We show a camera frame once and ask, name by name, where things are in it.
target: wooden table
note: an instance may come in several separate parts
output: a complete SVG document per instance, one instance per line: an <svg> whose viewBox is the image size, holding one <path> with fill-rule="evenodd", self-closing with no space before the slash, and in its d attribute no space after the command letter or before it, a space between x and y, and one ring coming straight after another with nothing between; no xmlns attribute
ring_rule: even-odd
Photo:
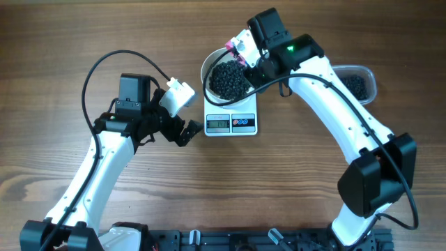
<svg viewBox="0 0 446 251"><path fill-rule="evenodd" d="M294 35L311 34L333 65L373 70L378 96L367 109L418 145L413 193L420 228L388 220L397 250L446 249L446 4L436 1L159 1L0 6L0 250L18 250L24 223L42 220L64 193L90 143L80 93L103 54L136 50L196 90L203 60L245 22L275 6ZM118 55L90 81L98 117L118 94L121 73L163 78ZM258 96L259 134L197 135L178 148L156 134L121 174L102 217L150 229L325 227L342 201L347 168L336 141L299 97L278 87ZM203 99L184 109L203 121ZM412 222L406 197L389 212Z"/></svg>

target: clear plastic container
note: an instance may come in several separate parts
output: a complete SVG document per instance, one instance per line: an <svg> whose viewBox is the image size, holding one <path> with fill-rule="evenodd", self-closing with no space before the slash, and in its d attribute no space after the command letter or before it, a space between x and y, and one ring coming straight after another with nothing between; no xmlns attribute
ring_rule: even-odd
<svg viewBox="0 0 446 251"><path fill-rule="evenodd" d="M333 66L334 73L338 76L338 78L347 77L350 75L358 75L365 80L365 88L367 90L367 99L359 100L361 105L369 104L373 101L378 93L378 89L376 88L375 76L370 69L365 66L353 66L353 65L345 65L345 66Z"/></svg>

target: digital kitchen scale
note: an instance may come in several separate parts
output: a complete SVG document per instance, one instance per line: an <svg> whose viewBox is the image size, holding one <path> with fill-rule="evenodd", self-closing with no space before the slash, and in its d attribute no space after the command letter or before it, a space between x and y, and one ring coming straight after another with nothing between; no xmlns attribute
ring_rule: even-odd
<svg viewBox="0 0 446 251"><path fill-rule="evenodd" d="M256 94L224 107L211 105L205 99L204 122L204 133L210 137L256 135Z"/></svg>

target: black pellet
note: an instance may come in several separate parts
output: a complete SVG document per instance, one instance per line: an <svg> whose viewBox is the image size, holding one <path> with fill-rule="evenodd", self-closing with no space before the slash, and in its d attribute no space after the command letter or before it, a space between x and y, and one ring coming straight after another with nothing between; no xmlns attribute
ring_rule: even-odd
<svg viewBox="0 0 446 251"><path fill-rule="evenodd" d="M245 67L235 60L220 63L212 70L210 89L225 100L243 97L249 89L243 71Z"/></svg>
<svg viewBox="0 0 446 251"><path fill-rule="evenodd" d="M365 79L362 77L358 75L350 75L342 77L340 80L357 100L366 100L369 97L367 88L365 87Z"/></svg>

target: scale display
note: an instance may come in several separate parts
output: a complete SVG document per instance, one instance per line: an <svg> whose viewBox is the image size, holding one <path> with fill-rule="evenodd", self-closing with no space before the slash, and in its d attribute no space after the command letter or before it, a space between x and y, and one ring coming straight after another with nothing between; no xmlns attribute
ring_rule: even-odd
<svg viewBox="0 0 446 251"><path fill-rule="evenodd" d="M208 128L229 128L229 121L209 121Z"/></svg>

